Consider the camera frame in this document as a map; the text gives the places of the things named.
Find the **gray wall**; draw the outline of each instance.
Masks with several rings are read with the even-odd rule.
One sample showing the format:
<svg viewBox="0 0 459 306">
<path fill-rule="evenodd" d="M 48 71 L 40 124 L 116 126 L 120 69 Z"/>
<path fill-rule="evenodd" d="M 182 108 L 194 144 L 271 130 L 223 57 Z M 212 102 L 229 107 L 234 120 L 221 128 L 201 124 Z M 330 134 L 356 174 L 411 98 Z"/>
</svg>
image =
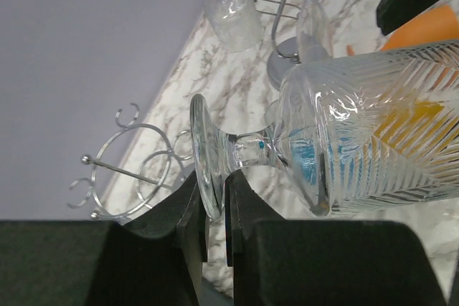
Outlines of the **gray wall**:
<svg viewBox="0 0 459 306">
<path fill-rule="evenodd" d="M 203 0 L 0 0 L 0 219 L 84 219 L 73 211 L 115 111 L 158 94 Z M 127 142 L 110 152 L 116 163 Z"/>
</svg>

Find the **transparent glass container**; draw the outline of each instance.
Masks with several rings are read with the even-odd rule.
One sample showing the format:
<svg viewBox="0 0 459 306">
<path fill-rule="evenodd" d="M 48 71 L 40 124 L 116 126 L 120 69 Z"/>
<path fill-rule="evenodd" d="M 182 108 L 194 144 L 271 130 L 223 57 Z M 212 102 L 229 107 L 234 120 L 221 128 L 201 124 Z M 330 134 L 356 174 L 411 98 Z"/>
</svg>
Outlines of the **transparent glass container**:
<svg viewBox="0 0 459 306">
<path fill-rule="evenodd" d="M 260 14 L 253 0 L 206 0 L 204 14 L 230 52 L 242 52 L 262 39 Z"/>
<path fill-rule="evenodd" d="M 459 196 L 459 40 L 300 64 L 253 133 L 222 132 L 195 95 L 191 135 L 213 219 L 244 166 L 284 170 L 316 216 Z"/>
<path fill-rule="evenodd" d="M 296 41 L 301 63 L 333 57 L 333 28 L 318 0 L 303 0 Z"/>
</svg>

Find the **glass stem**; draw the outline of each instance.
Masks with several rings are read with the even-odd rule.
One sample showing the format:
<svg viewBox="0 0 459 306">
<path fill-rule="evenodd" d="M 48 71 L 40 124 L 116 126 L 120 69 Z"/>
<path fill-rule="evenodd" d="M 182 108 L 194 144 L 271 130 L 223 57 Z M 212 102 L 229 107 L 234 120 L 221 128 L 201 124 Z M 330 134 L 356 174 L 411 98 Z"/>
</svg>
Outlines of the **glass stem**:
<svg viewBox="0 0 459 306">
<path fill-rule="evenodd" d="M 257 132 L 241 135 L 227 134 L 226 157 L 228 174 L 246 166 L 278 166 L 273 147 L 273 125 Z"/>
</svg>

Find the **marble countertop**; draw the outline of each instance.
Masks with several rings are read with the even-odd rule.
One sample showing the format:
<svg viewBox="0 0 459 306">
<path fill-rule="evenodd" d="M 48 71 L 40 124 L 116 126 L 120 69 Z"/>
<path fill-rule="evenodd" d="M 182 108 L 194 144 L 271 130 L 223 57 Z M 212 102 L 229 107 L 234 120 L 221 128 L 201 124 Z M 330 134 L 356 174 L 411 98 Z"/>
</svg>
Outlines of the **marble countertop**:
<svg viewBox="0 0 459 306">
<path fill-rule="evenodd" d="M 302 0 L 288 0 L 301 5 Z M 364 43 L 374 50 L 384 41 L 375 24 L 374 10 L 379 0 L 320 0 L 334 28 L 335 57 L 345 55 L 346 44 Z M 263 11 L 275 11 L 276 5 L 257 2 Z M 287 6 L 285 14 L 296 16 L 298 10 Z M 270 30 L 273 16 L 262 15 L 263 41 L 249 51 L 229 54 L 219 44 L 207 20 L 202 17 L 185 45 L 175 68 L 171 71 L 160 97 L 146 115 L 146 122 L 158 126 L 172 139 L 189 128 L 189 104 L 194 94 L 205 96 L 214 122 L 228 133 L 247 133 L 266 126 L 263 119 L 268 105 L 278 98 L 266 74 L 266 62 L 272 52 Z M 278 42 L 295 36 L 295 20 L 282 19 Z M 163 150 L 159 135 L 140 130 L 123 161 L 123 168 L 137 171 L 139 163 L 149 154 Z M 183 135 L 177 142 L 177 151 L 191 153 L 191 139 Z M 164 157 L 153 159 L 144 172 L 149 178 L 158 178 Z M 173 164 L 168 184 L 178 176 L 179 166 Z M 276 211 L 289 219 L 308 216 L 298 200 L 290 181 L 281 171 L 266 166 L 244 170 L 252 188 L 259 192 Z M 148 193 L 143 185 L 142 192 Z M 161 189 L 151 204 L 157 204 L 170 191 Z M 138 203 L 132 178 L 116 176 L 103 196 L 107 209 L 113 213 Z M 358 219 L 391 219 L 411 227 L 421 238 L 437 273 L 445 294 L 449 293 L 451 277 L 459 247 L 459 201 L 436 201 L 428 204 L 403 206 L 386 211 L 359 214 Z M 226 265 L 226 246 L 223 220 L 211 224 L 209 262 L 204 265 L 204 276 L 219 290 L 232 294 L 232 270 Z"/>
</svg>

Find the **marble table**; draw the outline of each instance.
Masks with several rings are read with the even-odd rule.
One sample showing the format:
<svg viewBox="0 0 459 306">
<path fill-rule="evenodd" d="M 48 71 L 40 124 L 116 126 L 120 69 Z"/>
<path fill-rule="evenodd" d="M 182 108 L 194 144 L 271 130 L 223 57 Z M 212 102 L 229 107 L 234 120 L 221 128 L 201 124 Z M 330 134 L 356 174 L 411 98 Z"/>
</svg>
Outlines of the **marble table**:
<svg viewBox="0 0 459 306">
<path fill-rule="evenodd" d="M 300 6 L 302 0 L 288 1 Z M 379 0 L 320 2 L 335 29 L 333 48 L 336 57 L 345 55 L 346 44 L 363 42 L 368 50 L 375 50 L 384 41 L 374 19 L 374 10 Z M 257 8 L 275 11 L 276 5 L 259 1 Z M 285 10 L 286 14 L 292 16 L 298 12 L 289 6 Z M 207 99 L 213 120 L 222 130 L 228 133 L 246 133 L 264 128 L 265 110 L 278 98 L 278 91 L 271 87 L 266 74 L 266 62 L 272 51 L 272 24 L 273 16 L 262 15 L 262 25 L 265 28 L 263 41 L 249 51 L 229 54 L 220 46 L 209 23 L 202 17 L 184 46 L 160 97 L 151 109 L 147 110 L 146 122 L 160 127 L 169 138 L 174 137 L 181 130 L 189 128 L 191 97 L 201 93 Z M 278 41 L 294 35 L 295 20 L 282 19 Z M 164 144 L 158 135 L 141 130 L 126 153 L 122 167 L 136 171 L 138 164 L 148 154 L 161 149 L 164 149 Z M 177 143 L 177 150 L 182 155 L 191 152 L 189 136 L 181 137 Z M 146 175 L 158 178 L 163 162 L 161 159 L 152 161 L 145 170 Z M 173 183 L 178 170 L 177 165 L 172 166 L 167 183 Z M 269 167 L 256 167 L 246 168 L 244 173 L 252 188 L 281 215 L 289 219 L 304 219 L 308 216 L 296 196 L 294 187 L 281 171 Z M 157 204 L 169 193 L 170 191 L 161 189 L 151 204 Z M 137 204 L 132 178 L 116 176 L 105 192 L 103 201 L 112 212 L 119 212 Z M 459 247 L 459 201 L 415 204 L 359 214 L 357 218 L 391 219 L 411 227 L 421 238 L 444 293 L 449 293 Z M 232 294 L 232 270 L 226 266 L 222 220 L 211 225 L 209 248 L 209 262 L 204 265 L 204 276 L 219 290 Z"/>
</svg>

